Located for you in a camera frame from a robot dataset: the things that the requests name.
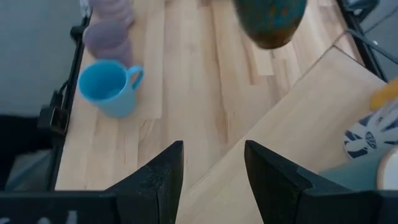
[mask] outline wooden cutting board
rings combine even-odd
[[[344,131],[369,112],[385,83],[331,48],[180,200],[177,223],[262,223],[244,165],[255,140],[314,172],[346,162]]]

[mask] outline gray background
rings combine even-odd
[[[68,78],[79,0],[0,0],[0,113],[34,115]]]

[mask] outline dark green ceramic pot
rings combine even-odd
[[[307,0],[233,1],[243,29],[263,49],[289,43],[307,5]]]

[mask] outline black table edge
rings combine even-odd
[[[90,23],[89,17],[84,17],[81,21],[81,26],[85,27]],[[62,109],[72,112],[73,99],[75,97],[75,90],[77,85],[77,79],[79,76],[81,60],[83,58],[84,44],[82,37],[75,39],[76,49],[73,57],[70,74],[68,77],[68,85],[65,90],[65,98],[63,100]],[[56,142],[53,152],[51,153],[50,167],[46,173],[46,190],[55,190],[55,184],[57,183],[58,172],[61,164],[64,139],[60,139]]]
[[[343,15],[343,18],[346,21],[347,26],[350,29],[353,29],[363,35],[363,30],[362,30],[361,26],[359,25],[357,18],[355,18],[355,16],[352,13],[346,12],[344,10],[343,0],[336,0],[336,1],[338,3],[340,11]],[[85,18],[83,18],[83,20],[81,22],[81,26],[87,26],[89,23],[90,23],[90,18],[85,17]],[[377,61],[372,50],[370,49],[370,47],[355,37],[354,37],[354,41],[358,48],[358,52],[359,52],[360,56],[362,57],[365,67],[370,72],[372,72],[377,77],[379,77],[380,79],[382,79],[386,82],[387,79],[380,67],[379,62]],[[83,57],[83,51],[84,51],[84,45],[83,45],[82,39],[79,38],[78,40],[76,40],[75,56],[73,58],[72,68],[70,70],[70,76],[68,79],[69,85],[67,86],[67,89],[65,92],[65,99],[64,99],[64,104],[63,104],[63,109],[66,109],[69,113],[72,112],[73,99],[75,97],[76,84],[77,84],[77,79],[78,79],[78,75],[79,75],[79,71],[80,71],[81,60]],[[53,149],[52,158],[50,161],[50,167],[46,174],[47,175],[47,178],[46,178],[46,180],[47,180],[46,189],[47,190],[55,190],[55,184],[57,183],[57,177],[58,177],[59,167],[60,167],[60,163],[61,163],[64,142],[65,142],[64,140],[59,141],[59,143]]]

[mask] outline blue mug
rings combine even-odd
[[[138,73],[131,84],[131,77]],[[82,71],[78,79],[80,93],[106,116],[122,118],[136,107],[135,92],[141,84],[141,66],[127,69],[115,60],[98,60]]]

